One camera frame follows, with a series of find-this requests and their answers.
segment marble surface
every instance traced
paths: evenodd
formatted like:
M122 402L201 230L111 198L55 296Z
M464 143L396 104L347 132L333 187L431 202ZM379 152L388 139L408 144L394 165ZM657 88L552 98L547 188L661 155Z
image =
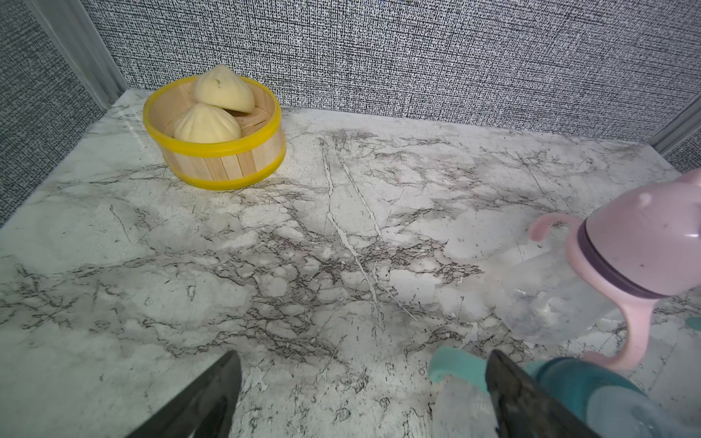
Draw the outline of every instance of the marble surface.
M166 166L131 90L0 230L0 435L126 435L225 350L232 436L430 435L441 345L517 362L612 354L615 315L564 345L514 339L490 284L589 214L677 173L644 144L286 108L288 152L253 187ZM660 305L631 379L701 425L701 300Z

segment baby bottle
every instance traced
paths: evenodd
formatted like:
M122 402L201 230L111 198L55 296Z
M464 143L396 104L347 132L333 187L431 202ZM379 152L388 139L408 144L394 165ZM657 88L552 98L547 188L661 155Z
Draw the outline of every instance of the baby bottle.
M582 220L549 213L532 223L539 242L556 223L564 246L526 260L501 280L496 313L533 343L573 338L618 307L627 338L616 357L586 352L610 369L632 369L645 354L655 303L701 285L701 169L628 191Z
M599 365L572 357L520 365L549 397L602 438L701 438L700 429L679 422L632 382ZM497 438L495 394L490 399L487 369L486 360L466 351L446 347L436 351L428 365L428 378L434 383L452 378L433 406L434 438ZM551 413L550 419L558 417L551 404L531 401L541 403ZM576 426L569 424L568 432L575 432Z

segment pink bottle handle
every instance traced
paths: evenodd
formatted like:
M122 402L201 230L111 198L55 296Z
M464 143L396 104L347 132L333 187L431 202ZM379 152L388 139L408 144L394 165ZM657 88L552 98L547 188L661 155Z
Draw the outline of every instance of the pink bottle handle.
M564 213L547 213L537 218L531 224L528 229L528 238L534 242L541 242L547 237L552 226L559 222L570 224L570 234L572 234L572 230L576 232L577 228L579 228L579 225L581 225L584 220L580 217L570 216Z
M545 239L550 228L558 222L570 225L565 244L565 255L572 269L596 290L610 298L621 310L627 326L623 349L615 357L607 357L594 351L585 351L584 359L612 370L635 368L645 355L650 336L650 317L657 300L632 296L606 281L591 266L577 242L577 231L584 222L581 218L563 213L548 213L537 218L528 230L531 240Z
M594 362L614 371L627 371L635 368L643 359L648 349L650 338L650 318L657 300L649 303L628 303L618 307L625 317L627 335L623 349L614 357L608 357L595 351L585 351L583 359Z

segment clear plastic bottle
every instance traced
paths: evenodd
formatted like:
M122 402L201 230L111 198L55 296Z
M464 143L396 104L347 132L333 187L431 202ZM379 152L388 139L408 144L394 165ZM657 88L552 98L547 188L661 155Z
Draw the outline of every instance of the clear plastic bottle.
M701 285L701 169L672 182L625 192L586 219L547 213L530 226L543 240L570 226L564 246L526 260L500 283L497 316L517 336L561 343L620 309L626 341L615 357L586 351L609 369L633 369L645 355L650 318L660 299Z
M655 402L627 388L606 386L589 398L587 424L603 438L701 438Z
M616 308L572 270L564 246L515 266L499 289L497 316L533 343L564 342Z
M446 383L433 407L433 438L497 438L496 426L484 391L457 377Z

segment gray textured wall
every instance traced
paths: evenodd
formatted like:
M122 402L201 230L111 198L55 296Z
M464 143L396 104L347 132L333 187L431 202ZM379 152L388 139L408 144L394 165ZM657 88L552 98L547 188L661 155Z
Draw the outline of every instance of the gray textured wall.
M83 0L131 87L219 62L283 104L645 140L701 92L701 1Z
M701 167L701 130L696 131L674 150L667 153L665 159L679 172L688 172Z
M0 226L104 111L21 0L0 0Z

